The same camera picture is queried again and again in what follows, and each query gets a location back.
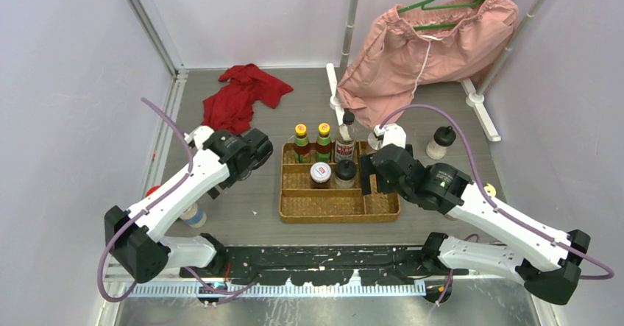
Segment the clear jar silver lid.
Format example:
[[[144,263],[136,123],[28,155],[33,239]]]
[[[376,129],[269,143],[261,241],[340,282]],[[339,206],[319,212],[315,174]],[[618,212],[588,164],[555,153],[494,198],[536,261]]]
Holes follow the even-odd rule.
[[[367,145],[366,145],[366,153],[373,154],[379,150],[382,145],[383,140],[380,140],[375,135],[375,132],[370,132],[367,137]]]

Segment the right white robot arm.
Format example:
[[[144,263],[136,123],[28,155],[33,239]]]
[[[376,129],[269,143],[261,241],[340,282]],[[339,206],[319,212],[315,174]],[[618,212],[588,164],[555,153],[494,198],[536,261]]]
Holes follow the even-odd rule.
[[[394,144],[358,158],[362,192],[398,194],[424,210],[469,223],[496,238],[497,245],[469,242],[446,233],[427,237],[420,263],[431,274],[471,269],[522,285],[530,294],[566,305],[581,279],[582,258],[591,238],[581,230],[564,232],[542,224],[488,194],[468,175],[446,163],[423,166],[411,146]]]

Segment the pink shorts garment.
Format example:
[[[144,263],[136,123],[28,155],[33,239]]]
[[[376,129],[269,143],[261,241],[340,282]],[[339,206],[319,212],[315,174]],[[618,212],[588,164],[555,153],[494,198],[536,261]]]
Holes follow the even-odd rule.
[[[341,105],[371,129],[410,104],[418,86],[484,77],[518,25],[512,0],[402,11],[396,5],[372,23],[337,85]]]

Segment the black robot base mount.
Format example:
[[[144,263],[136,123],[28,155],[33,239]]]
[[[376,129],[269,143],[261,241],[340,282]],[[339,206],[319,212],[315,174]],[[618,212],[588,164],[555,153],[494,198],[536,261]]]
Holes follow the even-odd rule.
[[[468,273],[437,265],[420,246],[217,245],[206,267],[182,267],[199,300],[218,305],[244,297],[421,296],[444,302],[452,280]]]

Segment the yellow lid spice jar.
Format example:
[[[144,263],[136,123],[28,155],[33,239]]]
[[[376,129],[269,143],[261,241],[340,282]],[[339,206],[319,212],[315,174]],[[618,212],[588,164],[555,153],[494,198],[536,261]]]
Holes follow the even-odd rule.
[[[492,184],[489,184],[489,183],[485,184],[483,189],[488,194],[488,196],[496,197],[497,191],[496,191],[496,188]]]

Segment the yellow cap chili sauce bottle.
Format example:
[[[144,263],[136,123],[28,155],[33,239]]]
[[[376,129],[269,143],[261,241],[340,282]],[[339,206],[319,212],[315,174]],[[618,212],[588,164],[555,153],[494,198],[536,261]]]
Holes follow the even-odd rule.
[[[307,127],[304,124],[297,124],[294,128],[294,151],[297,163],[311,162],[311,145],[308,138]]]

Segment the red cloth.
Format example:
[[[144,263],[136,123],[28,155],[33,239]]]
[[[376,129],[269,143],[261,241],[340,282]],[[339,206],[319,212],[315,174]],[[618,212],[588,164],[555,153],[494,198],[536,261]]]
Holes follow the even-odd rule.
[[[202,102],[202,125],[234,135],[251,128],[254,103],[260,101],[275,109],[281,98],[293,91],[292,86],[252,63],[234,65],[219,76],[219,81],[225,85]]]

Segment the blue label seasoning jar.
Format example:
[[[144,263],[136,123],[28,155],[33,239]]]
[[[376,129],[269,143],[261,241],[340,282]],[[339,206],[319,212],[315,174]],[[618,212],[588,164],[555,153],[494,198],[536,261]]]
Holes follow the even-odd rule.
[[[181,216],[180,219],[192,228],[202,227],[206,221],[206,213],[194,202]]]

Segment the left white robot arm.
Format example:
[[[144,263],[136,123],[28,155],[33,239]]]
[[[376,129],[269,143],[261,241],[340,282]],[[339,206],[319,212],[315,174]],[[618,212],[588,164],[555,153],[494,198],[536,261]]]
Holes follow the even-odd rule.
[[[167,231],[181,215],[208,194],[245,180],[272,155],[269,136],[259,129],[245,135],[197,127],[186,134],[194,156],[154,193],[126,210],[114,206],[104,216],[110,254],[134,279],[147,283],[166,269],[198,268],[209,277],[226,266],[223,245],[209,234],[169,237]]]

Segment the tall soy sauce bottle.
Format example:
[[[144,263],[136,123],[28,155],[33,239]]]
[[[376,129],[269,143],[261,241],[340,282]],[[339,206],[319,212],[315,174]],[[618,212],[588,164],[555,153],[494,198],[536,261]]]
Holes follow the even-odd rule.
[[[353,160],[354,158],[356,145],[354,122],[355,115],[350,110],[345,110],[334,144],[333,159],[335,163],[342,160]]]

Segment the woven bamboo divided tray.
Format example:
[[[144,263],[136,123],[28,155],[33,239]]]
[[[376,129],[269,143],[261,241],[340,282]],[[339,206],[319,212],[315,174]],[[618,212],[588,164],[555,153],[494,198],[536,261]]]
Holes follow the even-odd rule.
[[[397,194],[379,194],[375,177],[369,178],[370,194],[361,189],[358,164],[331,163],[331,177],[316,185],[314,163],[295,161],[294,143],[282,148],[279,214],[284,223],[382,223],[400,215]]]

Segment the white lid sauce jar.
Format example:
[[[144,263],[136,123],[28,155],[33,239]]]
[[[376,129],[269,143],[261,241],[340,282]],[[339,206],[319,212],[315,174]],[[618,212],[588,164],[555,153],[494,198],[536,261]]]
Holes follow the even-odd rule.
[[[311,187],[328,189],[331,182],[332,169],[326,162],[314,163],[310,168]]]

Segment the black cap sesame shaker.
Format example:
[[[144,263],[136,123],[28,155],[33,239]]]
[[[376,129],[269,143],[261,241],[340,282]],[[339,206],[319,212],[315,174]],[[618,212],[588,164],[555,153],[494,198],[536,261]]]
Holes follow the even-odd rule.
[[[340,160],[335,167],[334,181],[336,187],[340,189],[353,188],[356,174],[356,164],[352,160]]]

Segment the red cap bottle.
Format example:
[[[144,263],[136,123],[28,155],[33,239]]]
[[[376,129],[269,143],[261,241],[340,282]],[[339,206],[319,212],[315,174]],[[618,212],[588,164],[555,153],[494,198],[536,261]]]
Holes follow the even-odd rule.
[[[159,185],[152,186],[152,187],[151,187],[151,188],[150,188],[150,189],[146,192],[145,197],[150,196],[151,194],[153,194],[154,192],[156,192],[156,190],[158,190],[159,188],[160,188],[160,186],[159,186]]]

